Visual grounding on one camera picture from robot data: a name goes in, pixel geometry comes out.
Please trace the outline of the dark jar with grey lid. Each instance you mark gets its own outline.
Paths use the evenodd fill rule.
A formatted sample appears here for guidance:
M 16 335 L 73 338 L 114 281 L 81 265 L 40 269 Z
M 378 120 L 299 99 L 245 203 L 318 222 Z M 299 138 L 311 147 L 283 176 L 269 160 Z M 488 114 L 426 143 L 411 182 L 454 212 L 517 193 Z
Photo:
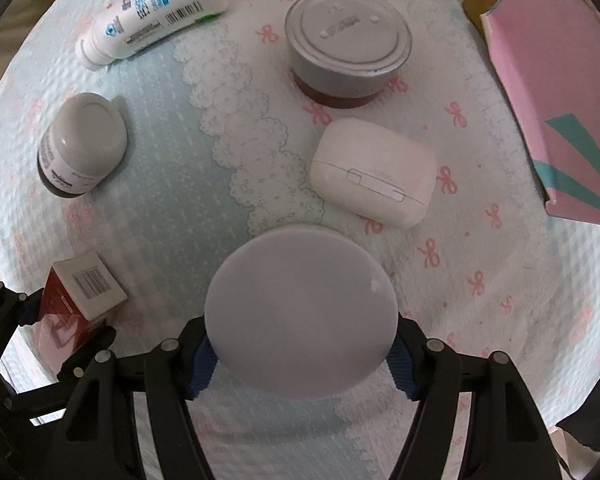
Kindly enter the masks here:
M 83 92 L 68 99 L 38 144 L 36 168 L 53 194 L 75 198 L 91 192 L 120 164 L 128 132 L 117 107 Z

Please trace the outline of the cardboard box with pink flaps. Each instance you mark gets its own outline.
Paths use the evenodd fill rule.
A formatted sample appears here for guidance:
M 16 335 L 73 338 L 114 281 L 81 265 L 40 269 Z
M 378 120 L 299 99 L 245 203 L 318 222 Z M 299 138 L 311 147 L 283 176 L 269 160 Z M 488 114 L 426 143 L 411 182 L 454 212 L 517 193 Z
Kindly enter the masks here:
M 600 225 L 600 9 L 593 0 L 464 0 L 486 40 L 554 217 Z

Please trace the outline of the white earbuds case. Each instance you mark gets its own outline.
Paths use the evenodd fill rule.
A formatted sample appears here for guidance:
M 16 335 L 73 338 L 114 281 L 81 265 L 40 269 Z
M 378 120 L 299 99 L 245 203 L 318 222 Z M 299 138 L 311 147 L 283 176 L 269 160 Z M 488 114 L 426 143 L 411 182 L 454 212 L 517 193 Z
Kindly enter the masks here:
M 312 188 L 326 202 L 404 230 L 426 216 L 436 177 L 429 148 L 355 117 L 325 128 L 310 170 Z

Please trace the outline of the small red and white box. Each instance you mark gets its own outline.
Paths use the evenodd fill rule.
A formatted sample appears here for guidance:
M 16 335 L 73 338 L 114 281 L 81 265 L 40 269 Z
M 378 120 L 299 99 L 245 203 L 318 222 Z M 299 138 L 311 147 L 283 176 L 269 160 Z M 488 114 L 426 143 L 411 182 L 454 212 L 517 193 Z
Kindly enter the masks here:
M 94 252 L 55 262 L 43 290 L 33 343 L 55 372 L 128 295 Z

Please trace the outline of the white bottle with blue print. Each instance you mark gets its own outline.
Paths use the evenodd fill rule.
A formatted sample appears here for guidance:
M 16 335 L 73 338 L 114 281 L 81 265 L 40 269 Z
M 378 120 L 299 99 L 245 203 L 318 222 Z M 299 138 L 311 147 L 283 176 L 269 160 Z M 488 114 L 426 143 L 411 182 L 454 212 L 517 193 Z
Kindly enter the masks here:
M 99 70 L 227 9 L 228 0 L 114 0 L 76 40 L 76 56 Z

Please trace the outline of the white lidded pale green jar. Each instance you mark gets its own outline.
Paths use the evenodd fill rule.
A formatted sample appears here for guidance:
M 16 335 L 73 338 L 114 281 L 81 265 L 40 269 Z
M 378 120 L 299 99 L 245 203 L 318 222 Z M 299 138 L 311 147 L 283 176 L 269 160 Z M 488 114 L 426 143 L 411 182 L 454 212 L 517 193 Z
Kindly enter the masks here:
M 399 308 L 380 263 L 347 237 L 287 226 L 236 249 L 213 275 L 204 325 L 243 384 L 288 400 L 343 393 L 388 356 Z

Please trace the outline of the blue checkered floral bedsheet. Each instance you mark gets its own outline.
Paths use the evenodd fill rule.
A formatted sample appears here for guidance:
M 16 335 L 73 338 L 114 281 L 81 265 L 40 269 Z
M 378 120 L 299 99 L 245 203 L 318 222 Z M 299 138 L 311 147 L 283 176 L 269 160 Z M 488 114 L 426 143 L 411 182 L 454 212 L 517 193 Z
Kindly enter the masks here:
M 92 72 L 74 46 L 114 0 L 52 0 L 0 81 L 0 282 L 40 288 L 55 261 L 97 252 L 129 295 L 114 351 L 177 335 L 235 249 L 287 224 L 350 237 L 389 274 L 401 312 L 454 350 L 513 359 L 547 425 L 600 379 L 600 226 L 547 215 L 524 141 L 462 0 L 389 0 L 413 51 L 356 116 L 428 145 L 439 180 L 407 231 L 350 214 L 310 187 L 339 117 L 292 79 L 294 0 L 230 0 L 215 20 Z M 64 200 L 36 171 L 69 98 L 101 94 L 129 129 L 122 164 Z

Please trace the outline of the silver lidded dark red jar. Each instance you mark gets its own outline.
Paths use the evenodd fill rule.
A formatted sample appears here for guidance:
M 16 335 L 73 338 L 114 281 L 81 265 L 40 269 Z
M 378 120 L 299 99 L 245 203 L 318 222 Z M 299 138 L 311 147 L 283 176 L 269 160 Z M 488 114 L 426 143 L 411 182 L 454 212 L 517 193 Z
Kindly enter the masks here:
M 284 29 L 294 82 L 331 108 L 372 102 L 413 47 L 406 19 L 387 0 L 298 0 Z

